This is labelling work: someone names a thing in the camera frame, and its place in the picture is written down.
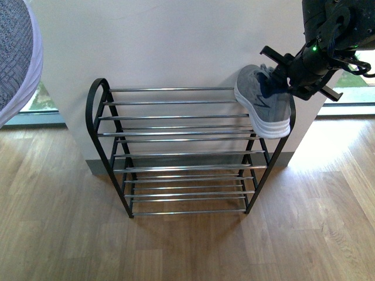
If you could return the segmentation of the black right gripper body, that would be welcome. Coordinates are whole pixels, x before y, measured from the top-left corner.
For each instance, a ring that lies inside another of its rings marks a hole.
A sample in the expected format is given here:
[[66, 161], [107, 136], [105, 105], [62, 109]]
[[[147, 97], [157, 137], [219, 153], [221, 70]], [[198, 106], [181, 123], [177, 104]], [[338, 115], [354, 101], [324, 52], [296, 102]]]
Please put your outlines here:
[[296, 56], [289, 53], [282, 56], [269, 46], [265, 46], [261, 54], [277, 62], [276, 68], [285, 68], [288, 73], [288, 88], [271, 88], [268, 85], [269, 78], [266, 80], [261, 89], [268, 97], [287, 92], [307, 101], [316, 92], [320, 92], [332, 101], [341, 98], [341, 93], [327, 86], [337, 69], [329, 64], [328, 57], [317, 45], [304, 46]]

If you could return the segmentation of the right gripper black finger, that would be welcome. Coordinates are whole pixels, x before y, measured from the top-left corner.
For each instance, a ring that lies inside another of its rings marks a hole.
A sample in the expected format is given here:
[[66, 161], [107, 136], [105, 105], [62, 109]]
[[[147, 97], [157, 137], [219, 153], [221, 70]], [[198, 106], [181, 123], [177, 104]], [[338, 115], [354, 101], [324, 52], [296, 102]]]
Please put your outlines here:
[[285, 68], [271, 68], [268, 71], [268, 85], [271, 88], [288, 88], [288, 73]]

